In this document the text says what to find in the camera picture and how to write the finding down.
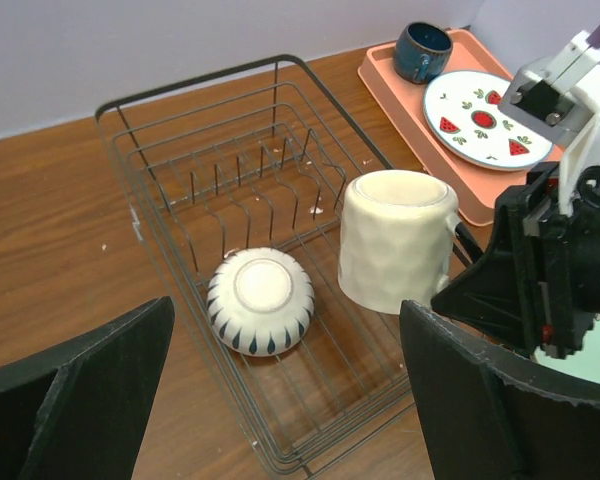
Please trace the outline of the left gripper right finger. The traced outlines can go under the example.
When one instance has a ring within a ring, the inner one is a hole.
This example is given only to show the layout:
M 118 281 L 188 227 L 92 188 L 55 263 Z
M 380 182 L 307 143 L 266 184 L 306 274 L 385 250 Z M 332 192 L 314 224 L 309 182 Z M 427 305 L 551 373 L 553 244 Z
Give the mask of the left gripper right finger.
M 405 364 L 437 479 L 600 479 L 600 384 L 405 300 Z

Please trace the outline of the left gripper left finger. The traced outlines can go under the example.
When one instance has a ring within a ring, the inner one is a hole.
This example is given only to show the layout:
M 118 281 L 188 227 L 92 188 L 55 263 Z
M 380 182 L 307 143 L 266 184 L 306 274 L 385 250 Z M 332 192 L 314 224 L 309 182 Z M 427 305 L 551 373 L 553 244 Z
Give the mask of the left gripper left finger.
M 171 342 L 156 298 L 0 367 L 0 479 L 129 479 Z

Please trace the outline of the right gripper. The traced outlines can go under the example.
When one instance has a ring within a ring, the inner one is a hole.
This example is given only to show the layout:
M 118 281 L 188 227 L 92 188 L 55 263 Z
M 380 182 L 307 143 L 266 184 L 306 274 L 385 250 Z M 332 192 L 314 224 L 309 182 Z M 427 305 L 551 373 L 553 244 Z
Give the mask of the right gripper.
M 565 359 L 583 347 L 593 315 L 575 305 L 568 230 L 559 212 L 559 168 L 544 162 L 496 200 L 483 251 L 464 222 L 453 253 L 466 268 L 431 300 L 438 314 L 465 323 L 527 355 L 541 348 Z

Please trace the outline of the cream ceramic mug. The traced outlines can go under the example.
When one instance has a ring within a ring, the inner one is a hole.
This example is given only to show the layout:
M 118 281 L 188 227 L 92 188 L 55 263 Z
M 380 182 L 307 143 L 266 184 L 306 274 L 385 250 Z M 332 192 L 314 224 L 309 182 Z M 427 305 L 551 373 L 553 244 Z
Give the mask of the cream ceramic mug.
M 352 180 L 341 213 L 338 283 L 355 304 L 397 315 L 430 306 L 449 282 L 458 197 L 424 173 L 382 170 Z

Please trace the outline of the mint green flower plate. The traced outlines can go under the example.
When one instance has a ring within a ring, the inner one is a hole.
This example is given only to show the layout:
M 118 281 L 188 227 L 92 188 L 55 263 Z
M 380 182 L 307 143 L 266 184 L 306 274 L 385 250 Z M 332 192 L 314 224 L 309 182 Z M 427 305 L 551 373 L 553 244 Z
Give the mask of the mint green flower plate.
M 594 328 L 585 334 L 582 350 L 556 359 L 537 348 L 533 358 L 547 368 L 600 384 L 600 315 L 596 316 Z

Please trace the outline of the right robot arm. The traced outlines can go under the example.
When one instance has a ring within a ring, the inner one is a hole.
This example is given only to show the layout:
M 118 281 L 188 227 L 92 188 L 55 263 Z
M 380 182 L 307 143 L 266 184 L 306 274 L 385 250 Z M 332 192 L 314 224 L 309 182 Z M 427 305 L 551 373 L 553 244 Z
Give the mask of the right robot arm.
M 600 166 L 577 180 L 571 215 L 560 213 L 559 192 L 557 163 L 543 163 L 497 198 L 486 249 L 460 231 L 472 262 L 432 309 L 519 353 L 582 350 L 600 314 Z

